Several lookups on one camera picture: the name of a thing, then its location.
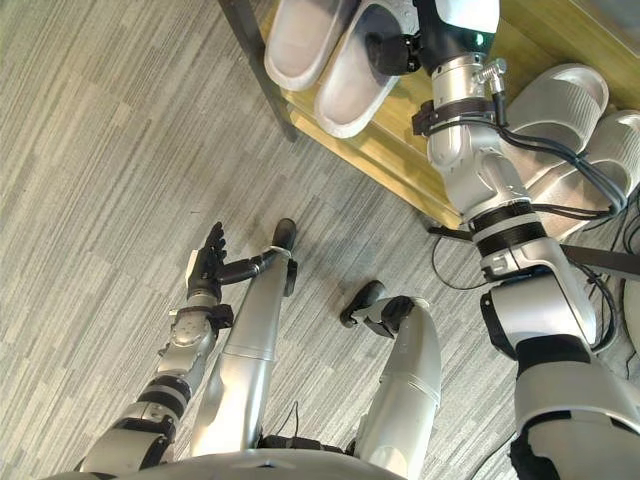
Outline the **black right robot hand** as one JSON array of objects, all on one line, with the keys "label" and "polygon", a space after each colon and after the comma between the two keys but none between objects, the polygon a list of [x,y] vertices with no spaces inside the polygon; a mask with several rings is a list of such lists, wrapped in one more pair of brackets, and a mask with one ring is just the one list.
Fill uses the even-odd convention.
[{"label": "black right robot hand", "polygon": [[414,1],[417,26],[408,33],[365,36],[369,63],[379,73],[402,76],[458,57],[486,57],[500,20],[498,1]]}]

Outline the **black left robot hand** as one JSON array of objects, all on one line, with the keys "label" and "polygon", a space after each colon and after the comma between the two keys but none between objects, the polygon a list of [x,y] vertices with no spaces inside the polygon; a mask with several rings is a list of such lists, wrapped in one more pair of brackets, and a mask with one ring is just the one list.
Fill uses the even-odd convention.
[{"label": "black left robot hand", "polygon": [[223,226],[221,222],[217,222],[211,228],[204,245],[197,251],[193,268],[187,277],[188,299],[203,294],[220,302],[223,285],[239,283],[259,275],[261,261],[256,258],[225,264],[225,246]]}]

